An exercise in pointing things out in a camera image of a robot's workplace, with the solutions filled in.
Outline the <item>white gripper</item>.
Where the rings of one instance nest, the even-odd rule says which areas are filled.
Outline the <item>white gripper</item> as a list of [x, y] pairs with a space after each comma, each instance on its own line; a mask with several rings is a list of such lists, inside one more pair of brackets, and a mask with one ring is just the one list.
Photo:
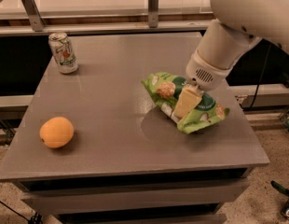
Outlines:
[[[196, 83], [202, 91], [215, 90], [229, 75], [230, 69], [219, 69], [205, 62], [195, 51], [186, 66], [186, 77]], [[202, 93], [197, 86], [186, 85], [182, 88], [173, 114], [181, 119], [192, 111], [202, 100]]]

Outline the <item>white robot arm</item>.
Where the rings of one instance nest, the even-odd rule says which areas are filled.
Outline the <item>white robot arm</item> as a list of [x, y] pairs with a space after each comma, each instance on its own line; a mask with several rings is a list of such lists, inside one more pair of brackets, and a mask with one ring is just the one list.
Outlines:
[[183, 118], [216, 89], [240, 57], [265, 39], [289, 55], [289, 0], [210, 0], [211, 21], [186, 66], [173, 114]]

